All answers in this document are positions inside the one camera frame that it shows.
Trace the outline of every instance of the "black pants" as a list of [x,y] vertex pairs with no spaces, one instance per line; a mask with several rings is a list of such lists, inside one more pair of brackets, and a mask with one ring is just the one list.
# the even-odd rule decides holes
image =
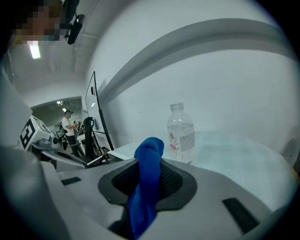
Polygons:
[[[70,145],[73,145],[73,144],[77,143],[74,135],[73,136],[67,136],[66,135],[66,138],[67,138],[67,141],[69,142]],[[83,153],[83,151],[81,150],[81,148],[79,146],[71,147],[71,149],[72,149],[72,152],[73,152],[74,156],[80,157],[79,153],[82,156],[84,156],[84,153]]]

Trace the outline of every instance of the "man wearing white shirt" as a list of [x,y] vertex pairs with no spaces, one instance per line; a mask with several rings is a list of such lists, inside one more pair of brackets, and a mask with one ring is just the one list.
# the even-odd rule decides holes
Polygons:
[[[71,124],[69,118],[71,117],[71,111],[66,110],[65,116],[61,120],[61,125],[64,130],[66,130],[66,138],[70,145],[76,144],[74,129],[77,128],[77,124]],[[78,150],[81,155],[84,155],[79,147],[71,147],[74,156],[79,157]]]

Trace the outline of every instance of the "round table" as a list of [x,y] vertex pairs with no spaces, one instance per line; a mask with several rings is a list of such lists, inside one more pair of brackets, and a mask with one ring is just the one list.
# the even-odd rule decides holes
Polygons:
[[[168,138],[163,158],[172,159]],[[109,153],[127,160],[141,142],[132,142]],[[284,158],[273,150],[235,135],[195,132],[193,165],[225,175],[259,198],[271,211],[290,202],[296,181]]]

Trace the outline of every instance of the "clear bottle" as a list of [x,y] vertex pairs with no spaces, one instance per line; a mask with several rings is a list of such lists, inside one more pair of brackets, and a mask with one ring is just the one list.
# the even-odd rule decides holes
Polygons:
[[167,127],[173,160],[192,165],[195,154],[195,131],[192,118],[183,111],[183,103],[170,105],[172,115]]

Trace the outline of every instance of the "bottle cap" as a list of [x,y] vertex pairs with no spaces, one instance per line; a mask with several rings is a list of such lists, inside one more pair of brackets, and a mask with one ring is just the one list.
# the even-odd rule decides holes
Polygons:
[[183,103],[175,103],[170,105],[171,111],[173,110],[183,110]]

